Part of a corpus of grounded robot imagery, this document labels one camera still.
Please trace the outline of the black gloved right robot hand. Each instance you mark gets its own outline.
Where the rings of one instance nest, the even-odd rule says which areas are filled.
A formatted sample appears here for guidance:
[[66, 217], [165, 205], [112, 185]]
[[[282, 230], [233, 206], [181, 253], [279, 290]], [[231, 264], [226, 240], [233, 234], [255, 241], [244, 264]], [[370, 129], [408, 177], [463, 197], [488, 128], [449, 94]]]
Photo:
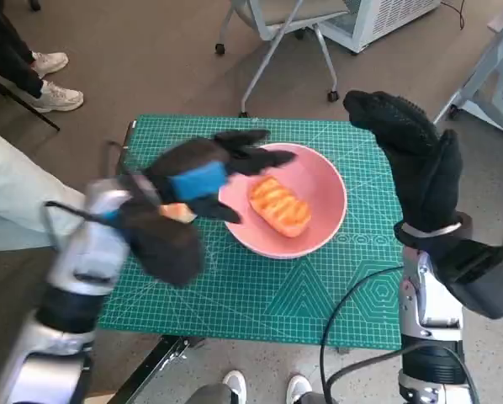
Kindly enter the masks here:
[[439, 133], [419, 106], [381, 91], [351, 90], [343, 106], [352, 125], [374, 134], [389, 161], [403, 222], [423, 233], [459, 223], [457, 133]]

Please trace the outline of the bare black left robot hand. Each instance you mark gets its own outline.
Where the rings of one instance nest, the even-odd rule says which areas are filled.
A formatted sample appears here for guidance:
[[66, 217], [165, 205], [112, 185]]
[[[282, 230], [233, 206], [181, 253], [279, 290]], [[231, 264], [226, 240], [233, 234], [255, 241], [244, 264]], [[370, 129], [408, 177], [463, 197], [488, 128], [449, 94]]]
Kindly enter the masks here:
[[257, 176], [296, 158], [291, 151], [269, 151], [258, 146], [268, 135], [268, 130], [259, 129], [194, 137], [162, 153], [142, 173], [164, 205], [184, 203], [195, 215], [239, 224], [240, 215], [218, 199], [219, 190], [230, 176]]

